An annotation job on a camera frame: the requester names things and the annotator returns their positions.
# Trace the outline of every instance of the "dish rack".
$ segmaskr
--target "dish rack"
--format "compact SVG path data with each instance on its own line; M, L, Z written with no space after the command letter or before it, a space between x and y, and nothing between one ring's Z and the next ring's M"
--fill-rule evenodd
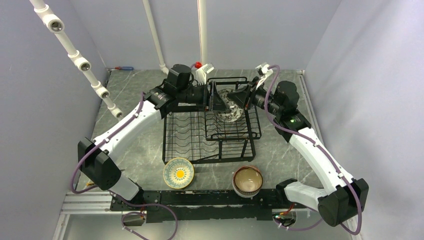
M213 77L221 89L238 89L246 77ZM179 105L164 118L162 160L185 158L192 164L251 162L256 155L255 140L262 136L256 106L244 110L234 122L219 120L211 111L195 105Z

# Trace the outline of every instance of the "robotic arm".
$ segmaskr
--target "robotic arm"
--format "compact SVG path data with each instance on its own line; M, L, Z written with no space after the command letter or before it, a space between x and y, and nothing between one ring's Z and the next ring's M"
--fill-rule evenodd
M292 133L276 127L277 132L302 154L323 185L322 189L314 188L296 179L288 179L276 185L277 198L280 201L299 203L318 211L324 221L334 227L358 214L353 193L347 183L342 180L342 177L345 177L359 197L363 211L368 194L367 183L363 179L355 180L331 155L329 156L333 162L324 154L323 150L328 153L327 149L318 139L311 124L297 110L299 94L295 84L288 81L279 82L274 94L269 94L265 106L267 91L262 84L273 72L266 63L256 69L260 77L255 77L247 86L229 93L228 97L241 108L249 109L255 105L261 109L267 109L274 115L274 123ZM151 89L144 96L142 111L138 112L141 104L139 103L123 120L96 137L94 142L87 138L79 142L79 159L96 145L101 144L85 160L80 170L100 189L110 190L132 204L143 203L143 189L124 176L114 163L114 160L123 154L142 129L163 119L178 103L196 104L199 109L208 111L229 109L219 96L216 85L210 83L211 87L208 89L205 81L200 81L196 86L192 83L191 68L181 64L174 65L162 84ZM118 133L109 138L109 135L116 131ZM304 136L312 139L314 143L305 139Z

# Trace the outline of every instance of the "white pole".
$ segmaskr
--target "white pole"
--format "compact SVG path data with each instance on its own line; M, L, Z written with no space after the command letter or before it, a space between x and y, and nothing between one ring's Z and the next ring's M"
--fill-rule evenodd
M146 12L148 25L150 26L151 36L153 37L154 46L156 47L157 57L159 58L160 70L162 70L163 73L168 74L169 69L165 65L164 56L162 55L161 44L159 43L158 33L156 32L155 21L153 20L149 0L143 0L143 5Z
M65 48L67 56L71 59L73 64L84 74L95 93L106 103L107 109L109 109L115 118L119 120L122 119L122 111L112 102L109 97L109 91L94 76L91 70L91 63L81 55L80 51L75 48L69 37L66 35L64 31L64 22L53 13L49 5L45 4L43 0L29 1L34 6L34 12L37 13L44 25L50 32L54 33L63 48Z
M200 59L202 64L208 63L208 36L206 29L206 0L197 0L199 22Z

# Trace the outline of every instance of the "marble table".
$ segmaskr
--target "marble table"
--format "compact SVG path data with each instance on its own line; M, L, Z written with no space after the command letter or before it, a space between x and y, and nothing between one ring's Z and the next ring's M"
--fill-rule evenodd
M245 76L251 80L257 73L254 70L214 70L208 74L212 77ZM127 115L138 103L140 92L160 85L166 77L159 70L142 71L112 71L107 83L111 99ZM295 70L282 70L278 81L291 81L297 86L300 95L298 109L311 121L308 114L305 95L302 93L301 82ZM257 110L262 130L262 137L255 140L256 156L252 162L229 162L195 164L195 178L186 190L227 190L232 189L232 174L241 166L254 165L262 172L263 188L275 188L276 184L290 178L312 187L322 187L317 175L291 145L286 143L271 123L265 112ZM106 132L117 120L102 103L98 111L92 138ZM162 177L164 162L163 121L158 121L145 129L125 153L115 159L123 173L137 182L144 190L170 190ZM88 178L81 175L78 189L85 187Z

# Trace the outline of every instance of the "patterned plate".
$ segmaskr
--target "patterned plate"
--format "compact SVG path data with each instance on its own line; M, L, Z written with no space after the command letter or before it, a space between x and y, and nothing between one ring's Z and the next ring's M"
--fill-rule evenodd
M182 157L171 159L163 169L163 180L166 185L173 189L187 187L195 176L195 168L192 163Z
M217 111L214 114L220 121L226 123L232 123L237 121L243 114L243 109L241 109L235 102L233 102L227 97L227 95L233 91L234 89L225 88L218 92L222 100L224 100L228 104L231 112L225 113L222 111Z

